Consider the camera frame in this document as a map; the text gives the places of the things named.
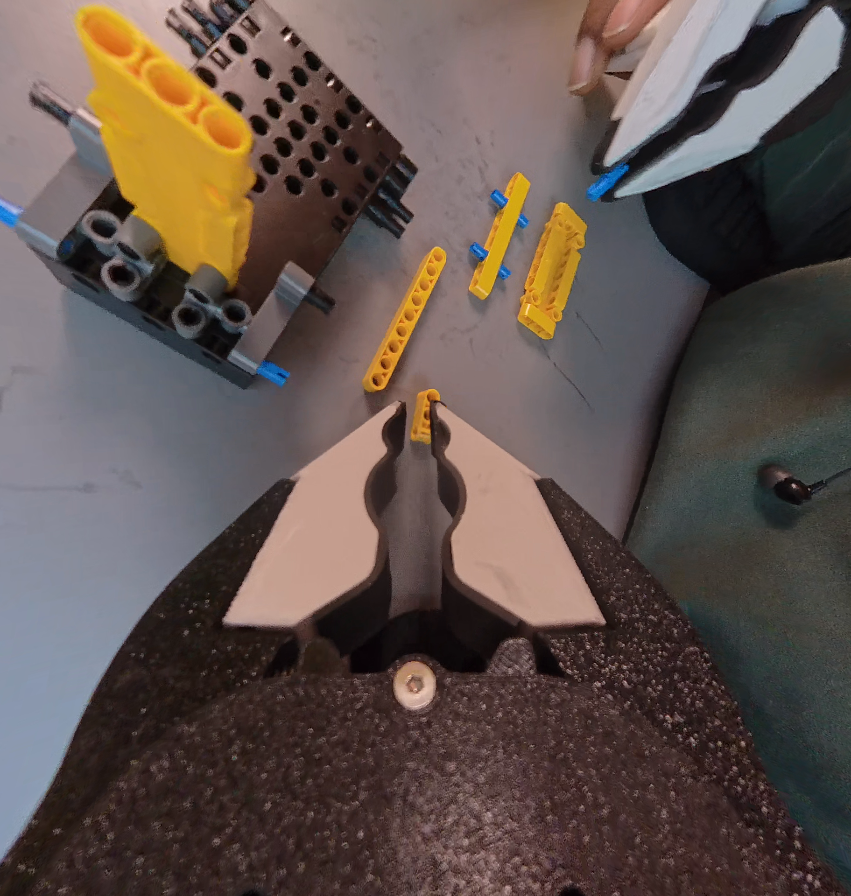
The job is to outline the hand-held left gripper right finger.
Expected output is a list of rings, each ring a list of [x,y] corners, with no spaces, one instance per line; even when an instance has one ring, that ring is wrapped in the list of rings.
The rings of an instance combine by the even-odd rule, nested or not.
[[[451,518],[442,612],[458,639],[492,655],[510,637],[606,626],[538,474],[442,402],[431,405],[431,451]]]

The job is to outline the person's black pants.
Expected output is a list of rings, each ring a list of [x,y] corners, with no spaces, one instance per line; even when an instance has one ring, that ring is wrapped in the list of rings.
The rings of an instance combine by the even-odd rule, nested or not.
[[[760,192],[741,160],[688,176],[642,196],[663,247],[718,294],[776,271],[778,248]]]

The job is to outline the black lego base block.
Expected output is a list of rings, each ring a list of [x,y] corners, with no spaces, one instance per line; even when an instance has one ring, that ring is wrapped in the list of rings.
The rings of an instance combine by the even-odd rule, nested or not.
[[[170,261],[121,195],[90,106],[43,84],[30,101],[75,151],[28,207],[0,196],[0,223],[62,285],[196,364],[242,389],[284,385],[274,343],[302,304],[332,310],[318,278],[358,218],[403,235],[417,169],[268,2],[181,2],[166,24],[196,58],[187,70],[252,131],[252,230],[235,287],[207,264],[187,274]]]

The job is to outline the yellow lego beam with pins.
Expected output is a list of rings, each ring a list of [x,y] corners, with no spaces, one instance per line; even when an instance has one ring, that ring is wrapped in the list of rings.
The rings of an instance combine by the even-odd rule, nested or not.
[[[484,245],[473,243],[469,247],[478,263],[468,290],[479,299],[487,299],[497,280],[505,281],[510,276],[504,258],[513,233],[529,224],[523,207],[530,186],[525,175],[517,172],[504,191],[495,189],[490,193],[490,202],[496,209],[491,230]]]

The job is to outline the yellow lego panel piece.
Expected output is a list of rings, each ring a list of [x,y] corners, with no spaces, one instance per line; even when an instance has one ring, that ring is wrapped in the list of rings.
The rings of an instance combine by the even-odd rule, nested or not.
[[[534,335],[554,338],[586,244],[588,226],[572,207],[557,203],[546,223],[520,298],[518,321]]]

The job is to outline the long yellow lego beam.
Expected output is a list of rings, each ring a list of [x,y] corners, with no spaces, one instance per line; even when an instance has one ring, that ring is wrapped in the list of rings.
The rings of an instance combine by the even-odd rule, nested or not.
[[[439,246],[434,246],[422,259],[364,374],[362,386],[365,392],[380,392],[387,387],[442,274],[446,260],[447,253]]]

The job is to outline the black earphone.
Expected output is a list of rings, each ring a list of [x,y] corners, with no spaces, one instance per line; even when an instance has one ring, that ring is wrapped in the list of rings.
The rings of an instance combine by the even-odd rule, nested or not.
[[[832,473],[811,484],[801,481],[790,470],[778,464],[765,464],[757,470],[757,481],[760,487],[770,491],[778,500],[792,506],[802,506],[811,502],[821,492],[846,477],[851,477],[851,467]]]

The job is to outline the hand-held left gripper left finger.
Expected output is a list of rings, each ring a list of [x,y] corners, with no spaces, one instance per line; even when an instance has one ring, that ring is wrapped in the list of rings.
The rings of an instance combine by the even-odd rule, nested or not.
[[[226,611],[230,629],[319,640],[343,668],[387,624],[384,515],[397,493],[407,406],[391,402],[292,477],[293,487]]]

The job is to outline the short yellow lego beam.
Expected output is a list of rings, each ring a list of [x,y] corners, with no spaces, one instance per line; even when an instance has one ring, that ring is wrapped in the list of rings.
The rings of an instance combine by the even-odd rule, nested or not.
[[[441,401],[441,396],[434,388],[417,394],[410,425],[411,441],[431,444],[431,404],[435,401]]]

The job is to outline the blue lego pin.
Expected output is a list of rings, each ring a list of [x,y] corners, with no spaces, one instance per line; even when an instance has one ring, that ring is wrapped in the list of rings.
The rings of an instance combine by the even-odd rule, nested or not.
[[[590,203],[596,203],[604,198],[604,196],[612,191],[619,181],[628,174],[630,165],[621,163],[609,171],[602,173],[599,177],[588,186],[586,196]]]

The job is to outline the person's right hand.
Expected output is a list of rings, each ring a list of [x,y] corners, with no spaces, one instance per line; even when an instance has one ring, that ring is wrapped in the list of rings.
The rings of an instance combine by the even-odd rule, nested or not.
[[[570,95],[593,90],[612,56],[637,39],[668,1],[588,1],[577,29],[568,80]]]

